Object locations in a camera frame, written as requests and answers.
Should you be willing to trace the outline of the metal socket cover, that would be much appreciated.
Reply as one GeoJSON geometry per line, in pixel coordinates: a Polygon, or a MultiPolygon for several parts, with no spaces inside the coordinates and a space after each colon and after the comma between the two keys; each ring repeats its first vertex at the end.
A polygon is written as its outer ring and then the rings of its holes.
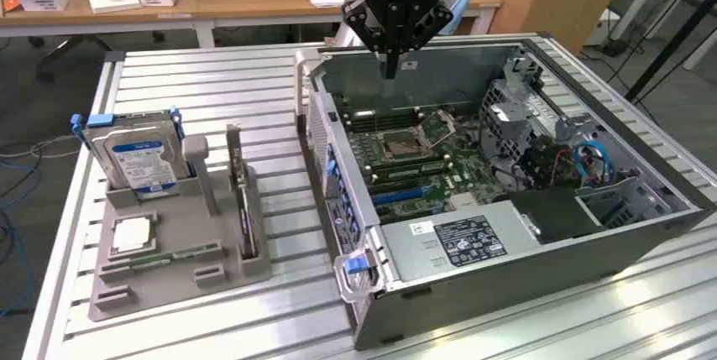
{"type": "Polygon", "coordinates": [[[455,133],[452,117],[443,110],[436,110],[420,122],[420,130],[428,147],[436,146],[455,133]]]}

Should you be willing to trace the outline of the grey power supply unit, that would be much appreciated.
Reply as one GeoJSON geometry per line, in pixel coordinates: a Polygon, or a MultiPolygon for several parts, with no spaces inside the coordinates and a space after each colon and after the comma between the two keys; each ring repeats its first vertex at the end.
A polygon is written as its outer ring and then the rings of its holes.
{"type": "Polygon", "coordinates": [[[478,269],[539,247],[510,201],[395,222],[382,232],[403,282],[478,269]]]}

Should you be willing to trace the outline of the perforated metal disk bay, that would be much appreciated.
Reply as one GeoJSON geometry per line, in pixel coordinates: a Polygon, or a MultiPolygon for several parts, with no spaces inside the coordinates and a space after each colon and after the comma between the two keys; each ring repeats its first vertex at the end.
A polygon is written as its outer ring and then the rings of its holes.
{"type": "Polygon", "coordinates": [[[498,139],[498,150],[518,161],[536,138],[555,138],[559,114],[543,97],[524,84],[506,79],[491,82],[482,109],[487,126],[498,139]]]}

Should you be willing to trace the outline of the silver CPU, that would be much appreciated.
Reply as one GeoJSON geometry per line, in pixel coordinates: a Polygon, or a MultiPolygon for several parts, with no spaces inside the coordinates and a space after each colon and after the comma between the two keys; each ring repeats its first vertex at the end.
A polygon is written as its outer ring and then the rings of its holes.
{"type": "Polygon", "coordinates": [[[151,221],[147,217],[120,220],[114,224],[112,249],[126,252],[141,248],[149,241],[151,221]]]}

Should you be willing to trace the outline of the black slanted stand pole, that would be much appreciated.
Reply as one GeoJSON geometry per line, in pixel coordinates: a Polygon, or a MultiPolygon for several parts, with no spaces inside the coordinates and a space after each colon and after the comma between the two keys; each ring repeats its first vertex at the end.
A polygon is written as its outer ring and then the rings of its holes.
{"type": "Polygon", "coordinates": [[[679,27],[678,32],[671,37],[666,46],[663,47],[659,54],[657,55],[657,57],[649,64],[642,75],[638,77],[634,85],[631,86],[626,95],[623,96],[627,102],[634,102],[637,100],[637,95],[639,94],[645,86],[647,85],[653,76],[657,74],[657,72],[662,68],[665,62],[670,59],[678,47],[682,45],[687,36],[690,35],[693,30],[698,26],[701,20],[707,15],[709,11],[713,9],[713,6],[715,3],[717,3],[717,0],[703,0],[702,3],[699,4],[691,16],[679,27]]]}

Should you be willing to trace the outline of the black RAM slot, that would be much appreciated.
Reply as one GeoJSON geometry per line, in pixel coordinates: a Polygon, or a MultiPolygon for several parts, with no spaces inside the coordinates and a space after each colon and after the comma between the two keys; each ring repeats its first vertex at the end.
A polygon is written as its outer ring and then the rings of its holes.
{"type": "Polygon", "coordinates": [[[351,120],[348,129],[353,133],[373,133],[383,132],[398,128],[410,128],[416,124],[416,121],[411,118],[363,118],[351,120]]]}
{"type": "Polygon", "coordinates": [[[414,109],[400,109],[400,110],[363,110],[355,111],[344,114],[344,119],[356,122],[357,120],[376,120],[376,121],[408,121],[412,122],[416,118],[416,113],[414,109]]]}

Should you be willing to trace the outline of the green motherboard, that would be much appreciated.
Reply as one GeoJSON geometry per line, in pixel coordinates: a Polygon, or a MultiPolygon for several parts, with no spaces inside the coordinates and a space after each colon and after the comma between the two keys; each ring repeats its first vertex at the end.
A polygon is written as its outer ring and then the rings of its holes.
{"type": "Polygon", "coordinates": [[[416,124],[410,128],[391,129],[373,133],[353,133],[348,127],[351,120],[344,119],[344,114],[369,109],[343,108],[340,112],[344,131],[347,134],[351,152],[357,163],[357,168],[365,183],[368,196],[391,193],[402,190],[422,188],[426,193],[419,199],[395,202],[394,204],[373,206],[379,222],[388,224],[406,221],[418,217],[439,214],[446,211],[455,211],[448,206],[451,195],[470,192],[476,198],[478,205],[491,204],[499,201],[506,193],[506,188],[499,182],[491,157],[486,155],[478,147],[476,137],[472,135],[480,128],[475,125],[475,116],[463,116],[464,110],[451,105],[406,107],[391,110],[414,109],[416,113],[416,124]],[[443,110],[455,123],[455,133],[448,136],[436,146],[428,147],[420,130],[420,122],[436,110],[443,110]],[[392,131],[411,129],[419,137],[420,143],[427,148],[427,154],[410,159],[390,159],[382,144],[382,134],[392,131]],[[369,185],[371,178],[365,170],[371,164],[384,164],[420,159],[443,159],[451,162],[450,172],[446,175],[436,175],[420,180],[408,180],[383,185],[369,185]]]}

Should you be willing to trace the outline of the blue expansion slot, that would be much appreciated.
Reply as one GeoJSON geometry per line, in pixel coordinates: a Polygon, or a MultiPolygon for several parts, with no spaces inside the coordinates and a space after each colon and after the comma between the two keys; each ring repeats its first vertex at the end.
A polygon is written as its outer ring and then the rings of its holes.
{"type": "Polygon", "coordinates": [[[394,204],[395,202],[419,199],[424,196],[426,191],[422,188],[395,191],[391,193],[372,196],[372,204],[375,206],[394,204]]]}

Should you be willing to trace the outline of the hard disk with blue carrier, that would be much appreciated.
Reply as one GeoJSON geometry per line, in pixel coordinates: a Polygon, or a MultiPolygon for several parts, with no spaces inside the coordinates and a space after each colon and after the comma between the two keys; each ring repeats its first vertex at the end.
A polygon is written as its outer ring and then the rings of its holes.
{"type": "Polygon", "coordinates": [[[181,114],[159,111],[70,116],[73,136],[84,143],[110,190],[130,190],[140,201],[176,195],[180,180],[193,175],[181,153],[181,114]]]}

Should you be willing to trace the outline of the black floor box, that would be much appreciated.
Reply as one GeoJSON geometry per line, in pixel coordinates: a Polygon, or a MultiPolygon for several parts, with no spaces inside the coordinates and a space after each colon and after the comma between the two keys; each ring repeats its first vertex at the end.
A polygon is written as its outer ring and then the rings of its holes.
{"type": "Polygon", "coordinates": [[[630,47],[630,42],[623,39],[607,39],[600,45],[599,51],[608,57],[619,56],[630,47]]]}

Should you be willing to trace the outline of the black office chair base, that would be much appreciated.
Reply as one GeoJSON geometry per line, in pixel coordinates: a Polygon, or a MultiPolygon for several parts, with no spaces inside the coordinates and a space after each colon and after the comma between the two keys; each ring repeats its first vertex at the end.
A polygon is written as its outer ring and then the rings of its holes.
{"type": "MultiPolygon", "coordinates": [[[[161,31],[151,31],[151,37],[155,43],[163,43],[165,36],[161,31]]],[[[26,40],[33,48],[42,47],[45,41],[38,36],[28,36],[26,40]]],[[[108,43],[96,34],[74,34],[65,39],[57,47],[40,59],[36,64],[36,79],[41,82],[53,82],[54,76],[48,69],[50,64],[57,61],[73,48],[82,43],[90,43],[97,46],[102,51],[113,51],[108,43]]]]}

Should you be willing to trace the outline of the blue case release latch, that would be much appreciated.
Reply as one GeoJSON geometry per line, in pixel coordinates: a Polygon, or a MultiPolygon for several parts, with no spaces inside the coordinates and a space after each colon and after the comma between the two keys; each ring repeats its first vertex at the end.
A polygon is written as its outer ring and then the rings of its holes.
{"type": "Polygon", "coordinates": [[[375,258],[371,252],[351,254],[343,264],[344,273],[348,275],[368,272],[375,266],[375,258]]]}

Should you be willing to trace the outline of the installed green RAM stick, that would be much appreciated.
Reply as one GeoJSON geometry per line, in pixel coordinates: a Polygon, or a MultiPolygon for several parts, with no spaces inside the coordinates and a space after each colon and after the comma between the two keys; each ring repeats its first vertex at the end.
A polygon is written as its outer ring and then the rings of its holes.
{"type": "Polygon", "coordinates": [[[394,173],[391,174],[391,176],[384,176],[384,177],[375,176],[371,178],[369,185],[383,185],[383,184],[390,184],[390,183],[396,183],[396,182],[404,182],[408,180],[420,180],[431,176],[446,175],[448,172],[450,170],[434,170],[434,171],[415,173],[415,174],[394,173]]]}
{"type": "Polygon", "coordinates": [[[448,170],[451,164],[447,160],[420,159],[384,164],[371,164],[365,172],[379,178],[398,179],[408,176],[427,176],[440,174],[448,170]]]}

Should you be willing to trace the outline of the grey parts rack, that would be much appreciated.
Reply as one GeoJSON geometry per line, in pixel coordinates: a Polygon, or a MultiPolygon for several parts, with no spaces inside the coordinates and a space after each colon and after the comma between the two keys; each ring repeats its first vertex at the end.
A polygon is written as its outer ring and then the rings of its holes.
{"type": "Polygon", "coordinates": [[[229,187],[229,162],[223,170],[207,170],[208,148],[205,138],[199,136],[184,140],[183,154],[197,166],[197,174],[179,181],[176,195],[139,201],[128,198],[122,190],[106,193],[88,305],[90,321],[197,298],[261,282],[271,276],[264,225],[265,251],[255,259],[240,256],[239,209],[229,187]],[[136,250],[116,252],[112,249],[114,224],[136,217],[151,221],[149,241],[136,250]],[[104,264],[208,243],[220,245],[221,251],[199,259],[149,269],[100,270],[104,264]]]}

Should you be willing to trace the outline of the black graphics card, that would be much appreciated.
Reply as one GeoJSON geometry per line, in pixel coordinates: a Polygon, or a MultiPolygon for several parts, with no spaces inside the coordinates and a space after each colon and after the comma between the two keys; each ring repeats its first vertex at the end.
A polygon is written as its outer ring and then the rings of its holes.
{"type": "Polygon", "coordinates": [[[229,162],[229,187],[239,209],[240,256],[243,259],[259,258],[265,251],[259,191],[253,167],[247,164],[240,143],[240,125],[225,126],[225,142],[229,162]]]}

